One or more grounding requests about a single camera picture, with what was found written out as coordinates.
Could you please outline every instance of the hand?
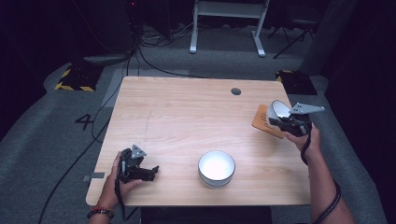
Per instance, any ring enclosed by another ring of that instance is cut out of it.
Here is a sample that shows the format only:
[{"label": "hand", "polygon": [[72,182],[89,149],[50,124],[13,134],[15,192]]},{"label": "hand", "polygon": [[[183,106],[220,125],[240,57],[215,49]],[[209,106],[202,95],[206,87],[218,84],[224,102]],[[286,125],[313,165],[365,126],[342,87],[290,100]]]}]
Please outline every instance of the hand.
[{"label": "hand", "polygon": [[[306,139],[308,138],[308,134],[301,137],[296,137],[291,133],[286,133],[285,136],[292,143],[294,143],[300,151],[303,150]],[[320,152],[320,130],[317,128],[317,126],[315,126],[314,123],[312,123],[311,143],[309,144],[309,147],[305,152],[305,156],[309,157],[310,154],[316,152]]]},{"label": "hand", "polygon": [[[120,152],[117,155],[117,158],[113,162],[111,173],[107,177],[105,185],[103,186],[102,194],[100,196],[97,206],[105,207],[107,209],[113,209],[119,203],[119,200],[114,190],[115,180],[117,179],[117,172],[119,171],[119,163],[120,163]],[[126,184],[120,181],[121,197],[123,197],[126,193],[128,193],[134,187],[138,186],[141,183],[142,183],[141,179],[132,180]]]}]

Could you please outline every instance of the number 4 marking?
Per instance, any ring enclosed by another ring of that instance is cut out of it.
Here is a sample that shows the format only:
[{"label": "number 4 marking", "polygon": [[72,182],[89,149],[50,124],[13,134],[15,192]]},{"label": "number 4 marking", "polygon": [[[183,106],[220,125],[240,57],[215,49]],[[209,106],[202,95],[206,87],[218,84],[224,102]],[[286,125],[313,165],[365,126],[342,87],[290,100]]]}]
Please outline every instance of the number 4 marking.
[{"label": "number 4 marking", "polygon": [[85,131],[85,129],[87,128],[87,125],[89,123],[93,123],[93,120],[90,120],[90,118],[91,118],[91,115],[86,114],[86,115],[82,116],[81,118],[76,119],[75,123],[83,123],[84,127],[82,128],[82,130]]}]

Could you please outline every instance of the hole in table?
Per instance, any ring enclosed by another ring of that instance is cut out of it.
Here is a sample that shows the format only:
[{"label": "hole in table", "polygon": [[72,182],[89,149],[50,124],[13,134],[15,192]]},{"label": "hole in table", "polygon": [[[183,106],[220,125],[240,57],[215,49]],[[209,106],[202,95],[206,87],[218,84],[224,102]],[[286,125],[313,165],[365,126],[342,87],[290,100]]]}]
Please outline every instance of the hole in table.
[{"label": "hole in table", "polygon": [[231,93],[234,95],[240,95],[242,92],[238,88],[232,88]]}]

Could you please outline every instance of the yellow black warning tape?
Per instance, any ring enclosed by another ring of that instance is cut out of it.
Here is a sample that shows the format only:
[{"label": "yellow black warning tape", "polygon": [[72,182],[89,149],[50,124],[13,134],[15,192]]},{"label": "yellow black warning tape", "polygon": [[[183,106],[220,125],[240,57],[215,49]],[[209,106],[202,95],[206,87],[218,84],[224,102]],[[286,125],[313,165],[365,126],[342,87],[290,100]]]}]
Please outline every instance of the yellow black warning tape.
[{"label": "yellow black warning tape", "polygon": [[293,71],[290,71],[290,70],[280,70],[280,71],[277,71],[276,72],[276,74],[275,74],[275,77],[276,77],[276,81],[278,81],[278,82],[282,82],[282,77],[280,76],[280,73],[294,73]]},{"label": "yellow black warning tape", "polygon": [[58,84],[55,86],[55,90],[65,91],[95,91],[96,80],[89,80],[79,78],[79,75],[73,74],[71,66],[61,76]]}]

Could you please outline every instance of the black strap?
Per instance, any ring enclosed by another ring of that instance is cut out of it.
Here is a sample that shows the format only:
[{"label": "black strap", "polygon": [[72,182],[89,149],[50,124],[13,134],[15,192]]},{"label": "black strap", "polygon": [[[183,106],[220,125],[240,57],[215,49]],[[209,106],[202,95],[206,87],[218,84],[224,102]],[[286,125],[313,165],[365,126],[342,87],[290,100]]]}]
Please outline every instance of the black strap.
[{"label": "black strap", "polygon": [[[311,144],[311,130],[309,129],[308,138],[306,139],[303,149],[301,150],[301,159],[303,160],[303,162],[306,165],[308,165],[308,161],[305,158],[305,152],[308,149],[310,144]],[[324,220],[324,218],[326,218],[326,216],[328,216],[332,212],[332,210],[334,210],[334,208],[335,208],[335,206],[337,206],[338,202],[340,202],[341,188],[338,185],[338,183],[335,182],[335,180],[333,180],[333,182],[334,182],[335,190],[336,190],[334,200],[332,200],[332,203],[330,204],[330,206],[322,214],[320,214],[320,216],[314,222],[314,224],[319,224],[320,222],[322,222]]]},{"label": "black strap", "polygon": [[335,198],[332,201],[332,203],[330,204],[330,206],[322,213],[320,214],[320,216],[318,217],[318,219],[314,222],[314,224],[319,224],[320,222],[322,222],[324,220],[325,217],[327,217],[332,210],[334,210],[335,206],[337,206],[338,202],[340,202],[341,199],[341,188],[340,186],[337,184],[337,182],[334,181],[334,185],[335,185]]},{"label": "black strap", "polygon": [[121,190],[120,190],[120,179],[119,179],[120,168],[121,168],[121,163],[119,163],[119,170],[117,171],[117,179],[115,180],[114,191],[115,191],[115,193],[117,195],[117,198],[119,199],[119,204],[120,204],[120,207],[121,207],[122,220],[126,221],[129,218],[131,218],[131,216],[134,215],[134,212],[137,210],[138,207],[134,208],[134,210],[132,210],[132,212],[128,215],[128,217],[125,216],[125,205],[123,203],[123,200],[122,200],[122,197],[121,197]]},{"label": "black strap", "polygon": [[308,161],[305,158],[305,152],[310,144],[311,144],[311,130],[308,131],[308,138],[306,139],[303,149],[301,150],[301,160],[303,160],[305,165],[308,165]]}]

